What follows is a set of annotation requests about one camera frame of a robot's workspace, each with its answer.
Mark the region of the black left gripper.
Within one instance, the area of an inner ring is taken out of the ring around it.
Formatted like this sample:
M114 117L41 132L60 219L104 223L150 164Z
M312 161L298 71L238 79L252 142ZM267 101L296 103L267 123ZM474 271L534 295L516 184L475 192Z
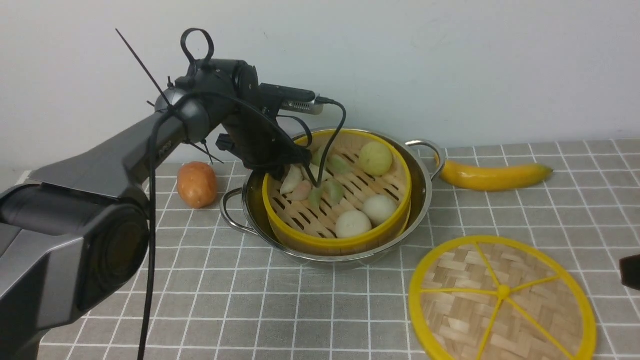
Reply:
M265 105L257 69L243 60L192 62L192 140L203 141L222 126L217 139L250 170L279 179L285 166L304 162L304 150L284 132Z

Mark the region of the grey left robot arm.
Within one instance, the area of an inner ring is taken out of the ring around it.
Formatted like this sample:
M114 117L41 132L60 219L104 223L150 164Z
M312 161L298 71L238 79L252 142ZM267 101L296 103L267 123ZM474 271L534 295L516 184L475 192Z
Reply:
M198 60L151 116L81 155L41 167L1 196L1 358L34 360L42 337L74 323L140 269L156 204L143 184L181 144L216 145L275 173L302 149L278 126L285 101L309 90L259 84L241 60Z

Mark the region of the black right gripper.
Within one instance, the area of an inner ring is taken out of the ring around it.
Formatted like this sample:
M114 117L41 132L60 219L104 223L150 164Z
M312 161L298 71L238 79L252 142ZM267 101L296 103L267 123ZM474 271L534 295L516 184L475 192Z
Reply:
M630 255L619 260L621 284L628 289L640 291L640 255Z

